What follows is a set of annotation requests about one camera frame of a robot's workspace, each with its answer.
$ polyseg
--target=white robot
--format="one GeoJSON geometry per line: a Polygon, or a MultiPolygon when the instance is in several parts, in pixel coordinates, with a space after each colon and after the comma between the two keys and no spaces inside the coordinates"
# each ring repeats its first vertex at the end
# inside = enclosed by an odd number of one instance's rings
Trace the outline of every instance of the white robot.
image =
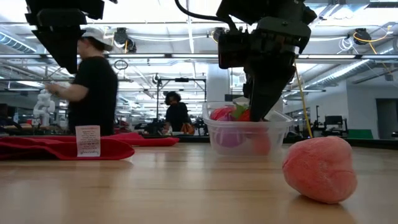
{"type": "MultiPolygon", "coordinates": [[[[50,122],[50,113],[55,111],[55,103],[51,100],[51,93],[47,90],[40,91],[37,95],[37,103],[33,109],[33,116],[35,120],[42,118],[42,126],[48,126],[50,122]]],[[[33,122],[32,125],[38,125],[38,122],[33,122]]]]}

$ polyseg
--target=red towel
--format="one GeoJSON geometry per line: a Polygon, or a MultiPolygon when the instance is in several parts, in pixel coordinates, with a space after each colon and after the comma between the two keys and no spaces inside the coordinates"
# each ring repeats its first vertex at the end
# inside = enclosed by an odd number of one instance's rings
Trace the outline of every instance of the red towel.
{"type": "Polygon", "coordinates": [[[61,160],[120,160],[131,157],[135,146],[173,146],[178,139],[144,139],[142,136],[116,134],[101,138],[99,157],[77,157],[75,136],[4,137],[0,138],[0,160],[61,159],[61,160]]]}

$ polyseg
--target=table surface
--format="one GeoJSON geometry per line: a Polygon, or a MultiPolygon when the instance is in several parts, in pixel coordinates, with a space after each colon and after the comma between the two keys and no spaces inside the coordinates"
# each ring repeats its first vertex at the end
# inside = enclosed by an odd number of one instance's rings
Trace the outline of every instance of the table surface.
{"type": "Polygon", "coordinates": [[[43,223],[398,223],[398,151],[354,149],[355,194],[339,205],[284,180],[288,149],[221,157],[209,144],[137,148],[125,161],[0,162],[0,220],[43,223]]]}

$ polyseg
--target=plastic container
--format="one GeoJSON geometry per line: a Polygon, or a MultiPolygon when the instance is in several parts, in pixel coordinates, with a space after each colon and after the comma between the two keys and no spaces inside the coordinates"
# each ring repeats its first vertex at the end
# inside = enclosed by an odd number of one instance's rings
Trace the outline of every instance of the plastic container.
{"type": "Polygon", "coordinates": [[[208,126],[211,147],[226,156],[266,156],[279,149],[293,125],[293,119],[277,111],[270,111],[268,122],[214,121],[212,111],[232,102],[205,103],[203,120],[208,126]]]}

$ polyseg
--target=white label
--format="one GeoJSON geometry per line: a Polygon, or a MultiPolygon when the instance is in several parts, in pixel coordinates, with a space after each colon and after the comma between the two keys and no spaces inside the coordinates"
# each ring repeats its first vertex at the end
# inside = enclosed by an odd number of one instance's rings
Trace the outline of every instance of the white label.
{"type": "Polygon", "coordinates": [[[77,126],[76,143],[78,157],[99,157],[101,135],[99,126],[77,126]]]}

